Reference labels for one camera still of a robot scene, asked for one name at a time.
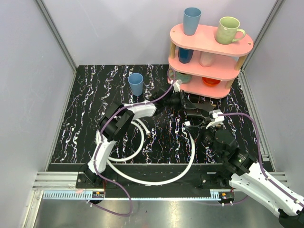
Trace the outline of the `black spray gun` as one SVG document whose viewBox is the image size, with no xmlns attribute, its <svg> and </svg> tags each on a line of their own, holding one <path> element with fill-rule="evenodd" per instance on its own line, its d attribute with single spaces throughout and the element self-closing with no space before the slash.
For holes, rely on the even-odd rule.
<svg viewBox="0 0 304 228">
<path fill-rule="evenodd" d="M 210 121 L 210 112 L 215 110 L 215 105 L 211 102 L 188 103 L 184 106 L 186 116 L 189 118 L 201 119 L 202 121 Z"/>
</svg>

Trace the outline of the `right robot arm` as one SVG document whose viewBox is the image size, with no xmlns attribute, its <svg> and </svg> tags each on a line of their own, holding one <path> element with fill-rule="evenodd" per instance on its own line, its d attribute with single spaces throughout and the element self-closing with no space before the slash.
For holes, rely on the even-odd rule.
<svg viewBox="0 0 304 228">
<path fill-rule="evenodd" d="M 242 191 L 277 216 L 284 228 L 304 226 L 303 196 L 283 185 L 253 155 L 240 149 L 229 131 L 197 130 L 194 126 L 186 129 L 214 152 L 216 163 L 223 165 L 221 171 L 207 178 L 205 185 Z"/>
</svg>

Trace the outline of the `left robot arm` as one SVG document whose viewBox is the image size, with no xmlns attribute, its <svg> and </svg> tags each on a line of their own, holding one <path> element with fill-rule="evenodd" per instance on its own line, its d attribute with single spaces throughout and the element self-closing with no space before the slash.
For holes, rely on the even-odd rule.
<svg viewBox="0 0 304 228">
<path fill-rule="evenodd" d="M 100 173 L 109 162 L 110 152 L 114 145 L 127 132 L 129 125 L 135 119 L 156 115 L 158 109 L 165 106 L 180 105 L 183 92 L 172 86 L 163 95 L 156 95 L 151 101 L 135 104 L 115 102 L 105 112 L 100 122 L 100 130 L 96 134 L 96 148 L 91 161 L 85 165 L 83 173 L 86 183 L 92 188 L 98 188 L 103 181 Z"/>
</svg>

